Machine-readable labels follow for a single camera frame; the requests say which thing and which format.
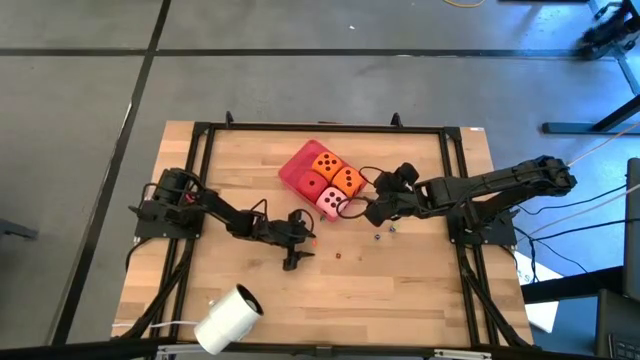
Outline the pink plastic bin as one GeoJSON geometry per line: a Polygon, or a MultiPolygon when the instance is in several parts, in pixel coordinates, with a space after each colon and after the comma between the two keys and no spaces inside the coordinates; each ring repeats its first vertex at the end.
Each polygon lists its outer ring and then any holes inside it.
{"type": "MultiPolygon", "coordinates": [[[[297,184],[298,179],[300,178],[300,176],[305,171],[313,170],[312,169],[312,164],[313,164],[314,160],[316,159],[316,157],[320,153],[325,152],[325,151],[332,152],[328,148],[326,148],[324,145],[322,145],[320,142],[318,142],[316,140],[309,140],[280,168],[280,170],[278,172],[278,176],[279,176],[281,182],[285,186],[287,186],[291,191],[293,191],[297,196],[299,196],[300,198],[305,200],[309,205],[311,205],[312,208],[314,210],[316,210],[318,212],[318,214],[321,215],[321,216],[324,216],[324,215],[321,213],[320,209],[316,207],[316,202],[313,203],[313,202],[307,200],[303,195],[301,195],[296,190],[296,184],[297,184]]],[[[343,167],[345,167],[345,166],[352,167],[350,164],[345,162],[341,157],[339,157],[339,158],[343,162],[343,167]]],[[[346,198],[346,201],[348,202],[348,204],[344,207],[344,209],[349,205],[348,198],[352,198],[352,197],[347,197],[346,198]]]]}

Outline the black desk frame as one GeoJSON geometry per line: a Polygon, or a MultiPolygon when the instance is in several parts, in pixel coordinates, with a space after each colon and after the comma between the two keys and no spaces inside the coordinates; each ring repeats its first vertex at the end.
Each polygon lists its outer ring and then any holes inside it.
{"type": "MultiPolygon", "coordinates": [[[[546,122],[541,125],[544,134],[552,135],[640,135],[640,120],[624,126],[623,123],[635,115],[640,115],[640,75],[636,76],[626,62],[625,54],[620,42],[606,55],[613,55],[623,71],[634,96],[618,109],[595,123],[574,122],[546,122]]],[[[640,39],[635,47],[640,49],[640,39]]]]}

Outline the white cylindrical spotlight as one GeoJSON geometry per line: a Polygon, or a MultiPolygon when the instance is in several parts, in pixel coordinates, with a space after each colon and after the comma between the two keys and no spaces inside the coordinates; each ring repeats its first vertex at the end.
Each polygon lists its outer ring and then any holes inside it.
{"type": "Polygon", "coordinates": [[[257,298],[243,285],[236,284],[209,308],[195,326],[198,344],[209,354],[217,355],[230,343],[240,341],[264,316],[257,298]]]}

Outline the black aluminium table frame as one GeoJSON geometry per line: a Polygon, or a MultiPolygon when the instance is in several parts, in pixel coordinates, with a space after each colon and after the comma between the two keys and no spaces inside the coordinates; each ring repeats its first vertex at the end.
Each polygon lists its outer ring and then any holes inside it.
{"type": "MultiPolygon", "coordinates": [[[[309,140],[351,166],[393,169],[409,162],[423,178],[492,169],[485,133],[474,128],[458,136],[440,127],[237,122],[213,125],[201,135],[193,128],[186,121],[165,125],[141,161],[141,181],[191,165],[233,206],[248,209],[266,200],[273,218],[304,204],[278,172],[309,140]]],[[[444,219],[407,218],[376,228],[362,218],[321,222],[318,213],[310,214],[316,238],[305,250],[314,256],[291,272],[282,269],[282,249],[234,239],[206,218],[195,243],[182,307],[186,325],[177,330],[178,340],[192,341],[193,324],[236,284],[246,286],[264,309],[246,336],[249,343],[466,347],[471,332],[485,343],[498,339],[480,304],[464,300],[444,219]]]]}

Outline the grey panel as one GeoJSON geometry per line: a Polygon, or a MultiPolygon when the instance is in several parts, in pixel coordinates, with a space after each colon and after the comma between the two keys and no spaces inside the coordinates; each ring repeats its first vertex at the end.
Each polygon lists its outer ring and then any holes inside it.
{"type": "Polygon", "coordinates": [[[627,163],[625,206],[623,287],[628,297],[640,302],[640,158],[627,163]]]}

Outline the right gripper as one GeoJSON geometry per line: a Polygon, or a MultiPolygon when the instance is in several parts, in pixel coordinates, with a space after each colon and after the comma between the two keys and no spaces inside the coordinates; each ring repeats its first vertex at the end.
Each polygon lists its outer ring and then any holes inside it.
{"type": "Polygon", "coordinates": [[[380,227],[387,220],[401,217],[425,217],[413,185],[419,178],[415,167],[402,163],[394,172],[381,171],[373,182],[378,197],[371,200],[364,216],[374,226],[380,227]]]}

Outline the dark furniture leg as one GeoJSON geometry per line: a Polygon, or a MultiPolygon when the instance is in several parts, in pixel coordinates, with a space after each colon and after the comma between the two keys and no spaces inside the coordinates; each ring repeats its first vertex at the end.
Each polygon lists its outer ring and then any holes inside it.
{"type": "Polygon", "coordinates": [[[38,231],[0,218],[0,239],[9,235],[18,236],[27,240],[35,240],[38,231]]]}

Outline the large orange foam die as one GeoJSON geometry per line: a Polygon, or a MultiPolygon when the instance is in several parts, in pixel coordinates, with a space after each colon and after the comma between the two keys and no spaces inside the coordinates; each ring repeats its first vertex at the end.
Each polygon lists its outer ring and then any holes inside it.
{"type": "Polygon", "coordinates": [[[349,166],[341,168],[332,179],[332,185],[347,197],[356,195],[365,183],[366,181],[359,172],[349,166]]]}
{"type": "Polygon", "coordinates": [[[343,167],[342,160],[334,153],[325,151],[320,153],[312,164],[312,169],[331,182],[343,167]]]}

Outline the black equipment box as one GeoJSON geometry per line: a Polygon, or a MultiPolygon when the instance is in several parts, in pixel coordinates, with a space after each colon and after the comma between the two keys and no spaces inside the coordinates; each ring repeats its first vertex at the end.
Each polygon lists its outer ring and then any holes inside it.
{"type": "Polygon", "coordinates": [[[599,291],[595,353],[613,360],[640,360],[640,302],[599,291]]]}

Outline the black floor beam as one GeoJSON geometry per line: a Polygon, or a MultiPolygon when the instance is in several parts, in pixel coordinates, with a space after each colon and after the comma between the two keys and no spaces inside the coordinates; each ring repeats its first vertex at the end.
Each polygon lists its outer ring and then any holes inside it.
{"type": "Polygon", "coordinates": [[[618,294],[623,292],[622,266],[521,286],[526,304],[591,297],[597,295],[600,290],[609,290],[618,294]]]}

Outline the large pale pink foam die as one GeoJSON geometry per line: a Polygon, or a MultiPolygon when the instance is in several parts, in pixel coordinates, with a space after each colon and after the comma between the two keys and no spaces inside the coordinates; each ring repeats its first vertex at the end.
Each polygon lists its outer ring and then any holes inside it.
{"type": "Polygon", "coordinates": [[[318,197],[316,207],[329,220],[335,220],[338,212],[348,204],[347,196],[338,188],[329,186],[318,197]]]}

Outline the white paper sheet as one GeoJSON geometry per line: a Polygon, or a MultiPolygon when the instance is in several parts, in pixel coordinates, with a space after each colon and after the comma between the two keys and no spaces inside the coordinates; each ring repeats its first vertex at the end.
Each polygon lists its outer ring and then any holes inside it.
{"type": "MultiPolygon", "coordinates": [[[[514,256],[519,284],[521,286],[531,284],[534,280],[534,274],[530,267],[531,259],[519,252],[515,252],[514,256]]],[[[541,281],[562,278],[562,275],[540,264],[536,264],[536,275],[541,281]]],[[[551,333],[556,320],[558,306],[558,301],[526,305],[525,310],[529,323],[546,333],[551,333]]]]}

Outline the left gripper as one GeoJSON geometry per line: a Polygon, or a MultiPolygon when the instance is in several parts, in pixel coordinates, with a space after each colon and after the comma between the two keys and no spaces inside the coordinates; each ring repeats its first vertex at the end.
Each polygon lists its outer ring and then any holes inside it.
{"type": "Polygon", "coordinates": [[[296,246],[304,244],[307,239],[315,239],[313,233],[315,222],[310,212],[296,209],[288,215],[287,220],[269,220],[260,236],[262,242],[281,247],[286,250],[282,269],[293,271],[303,258],[313,257],[314,253],[297,250],[296,246]]]}

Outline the large red foam die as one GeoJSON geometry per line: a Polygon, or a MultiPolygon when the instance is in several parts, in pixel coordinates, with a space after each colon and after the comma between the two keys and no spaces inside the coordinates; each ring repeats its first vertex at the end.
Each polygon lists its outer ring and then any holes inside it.
{"type": "Polygon", "coordinates": [[[315,203],[327,186],[328,182],[322,175],[307,170],[298,179],[296,190],[307,200],[315,203]]]}

